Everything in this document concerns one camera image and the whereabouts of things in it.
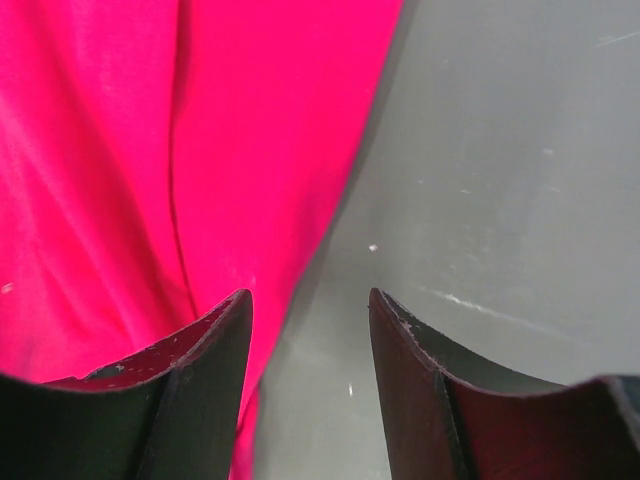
magenta cloth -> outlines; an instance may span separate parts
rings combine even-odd
[[[249,288],[249,479],[257,385],[400,3],[3,0],[0,369],[82,376]]]

scratch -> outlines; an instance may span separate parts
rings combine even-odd
[[[595,45],[593,48],[600,48],[604,47],[605,45],[611,45],[612,43],[621,42],[622,40],[627,40],[628,38],[632,38],[637,35],[640,35],[640,30],[638,30],[637,32],[629,33],[627,35],[623,35],[622,37],[607,38],[606,40],[603,40],[602,42]]]
[[[557,337],[557,338],[563,338],[565,340],[569,340],[571,342],[574,343],[579,343],[579,344],[583,344],[584,342],[581,342],[580,340],[577,340],[573,337],[570,337],[569,335],[564,335],[562,333],[556,332],[555,330],[549,329],[549,328],[544,328],[541,327],[540,325],[536,325],[535,323],[531,322],[530,320],[526,320],[524,318],[518,318],[518,317],[513,317],[511,315],[507,315],[506,313],[502,313],[502,312],[498,312],[497,310],[492,310],[490,308],[486,308],[483,307],[482,305],[478,305],[477,303],[472,303],[472,302],[468,302],[466,300],[462,300],[458,297],[456,297],[455,295],[452,295],[450,293],[443,293],[440,292],[438,290],[429,290],[429,293],[431,293],[432,295],[435,295],[438,298],[441,298],[443,300],[447,300],[448,302],[454,303],[456,305],[459,305],[461,307],[464,307],[468,310],[475,310],[476,312],[480,312],[483,313],[485,315],[488,315],[490,317],[493,318],[497,318],[499,320],[506,320],[508,322],[511,323],[516,323],[518,325],[523,325],[527,328],[530,328],[532,330],[536,330],[538,332],[544,333],[545,335],[550,335],[552,337]]]

pink fabric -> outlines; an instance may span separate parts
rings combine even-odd
[[[250,288],[250,478],[258,381],[400,2],[1,2],[0,369],[82,376]]]

white speck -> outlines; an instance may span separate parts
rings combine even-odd
[[[627,35],[623,35],[622,37],[614,37],[612,35],[607,35],[606,37],[600,37],[600,43],[598,43],[594,48],[604,47],[605,45],[611,45],[612,43],[620,42],[622,40],[626,40],[628,38],[635,37],[640,35],[640,30],[637,32],[629,33]]]

gray surface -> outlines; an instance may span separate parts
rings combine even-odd
[[[640,2],[409,0],[396,40],[266,377],[258,480],[389,478],[371,286],[534,376],[640,371]]]

